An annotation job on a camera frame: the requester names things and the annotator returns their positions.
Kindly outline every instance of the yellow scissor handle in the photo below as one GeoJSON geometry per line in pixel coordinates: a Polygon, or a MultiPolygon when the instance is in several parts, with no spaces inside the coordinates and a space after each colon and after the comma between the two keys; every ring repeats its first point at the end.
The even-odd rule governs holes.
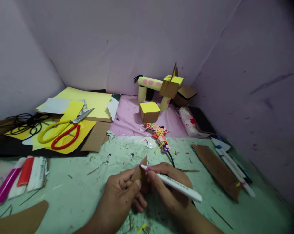
{"type": "Polygon", "coordinates": [[[60,122],[52,123],[51,125],[47,126],[47,128],[44,128],[44,129],[40,132],[39,136],[37,137],[38,142],[40,142],[41,144],[45,144],[45,143],[48,143],[48,142],[54,140],[56,137],[58,137],[58,136],[63,132],[63,130],[66,129],[66,127],[68,127],[68,126],[71,124],[70,122],[71,122],[71,120],[65,120],[65,121],[60,121],[60,122]],[[43,140],[43,136],[44,136],[44,134],[45,134],[48,130],[52,129],[52,128],[53,128],[54,126],[56,126],[56,125],[61,125],[61,124],[65,124],[65,123],[67,123],[67,124],[64,125],[64,126],[59,130],[59,132],[57,132],[55,135],[51,136],[50,138],[48,138],[48,139],[46,139],[46,140],[43,140]]]}

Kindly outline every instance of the scissor blade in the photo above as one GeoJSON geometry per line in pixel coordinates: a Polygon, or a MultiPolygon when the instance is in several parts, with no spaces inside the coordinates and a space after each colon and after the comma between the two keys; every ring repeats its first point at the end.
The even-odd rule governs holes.
{"type": "Polygon", "coordinates": [[[72,122],[76,124],[76,123],[82,121],[86,116],[88,116],[88,115],[90,114],[90,112],[93,111],[93,109],[94,109],[94,108],[92,108],[92,109],[90,109],[90,110],[84,112],[83,114],[81,114],[80,116],[78,116],[78,117],[77,117],[75,120],[73,120],[72,122]]]}

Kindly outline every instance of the cardboard tube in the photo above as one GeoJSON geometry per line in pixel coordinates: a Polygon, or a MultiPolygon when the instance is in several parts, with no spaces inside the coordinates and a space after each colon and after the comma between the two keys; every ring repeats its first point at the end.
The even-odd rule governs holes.
{"type": "Polygon", "coordinates": [[[138,101],[145,102],[146,99],[147,88],[143,86],[139,86],[138,88],[138,101]]]}
{"type": "Polygon", "coordinates": [[[163,81],[161,81],[161,80],[156,80],[156,79],[152,79],[152,78],[148,78],[148,77],[144,77],[144,76],[141,76],[138,78],[139,85],[141,85],[143,87],[154,89],[156,91],[161,90],[162,83],[163,83],[163,81]]]}
{"type": "Polygon", "coordinates": [[[169,103],[170,103],[170,98],[169,97],[163,97],[161,105],[160,105],[160,111],[166,111],[169,103]]]}

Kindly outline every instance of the small cardboard box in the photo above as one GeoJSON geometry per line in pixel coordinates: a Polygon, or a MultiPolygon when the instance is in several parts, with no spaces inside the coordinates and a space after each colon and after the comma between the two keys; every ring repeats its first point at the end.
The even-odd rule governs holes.
{"type": "Polygon", "coordinates": [[[185,106],[190,100],[197,95],[197,92],[189,86],[180,88],[174,97],[174,102],[177,106],[185,106]]]}
{"type": "Polygon", "coordinates": [[[160,108],[155,102],[141,103],[139,107],[139,115],[143,124],[154,123],[158,120],[160,108]]]}
{"type": "Polygon", "coordinates": [[[171,77],[172,76],[167,76],[164,78],[160,90],[160,95],[173,99],[183,82],[183,78],[174,76],[171,79],[171,77]]]}

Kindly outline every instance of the colorful patterned object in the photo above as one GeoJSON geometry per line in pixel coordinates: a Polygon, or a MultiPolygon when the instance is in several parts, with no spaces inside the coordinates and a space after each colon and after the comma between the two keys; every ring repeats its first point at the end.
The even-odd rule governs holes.
{"type": "Polygon", "coordinates": [[[169,144],[166,141],[166,138],[164,135],[167,134],[167,130],[166,127],[164,126],[160,126],[160,125],[156,125],[153,123],[146,123],[144,124],[147,130],[150,130],[153,132],[153,137],[157,139],[157,142],[162,145],[162,152],[166,153],[168,152],[171,148],[169,146],[169,144]]]}

